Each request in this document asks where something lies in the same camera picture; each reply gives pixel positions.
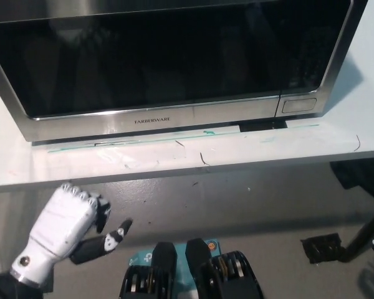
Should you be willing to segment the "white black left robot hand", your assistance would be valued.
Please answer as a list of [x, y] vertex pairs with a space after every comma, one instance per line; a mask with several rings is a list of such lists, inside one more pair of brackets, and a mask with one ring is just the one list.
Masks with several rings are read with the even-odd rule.
[[107, 234], [111, 204], [99, 194], [70, 183], [58, 187], [35, 221], [25, 249], [9, 273], [19, 282], [39, 288], [54, 265], [64, 259], [80, 265], [113, 252], [132, 226], [126, 219]]

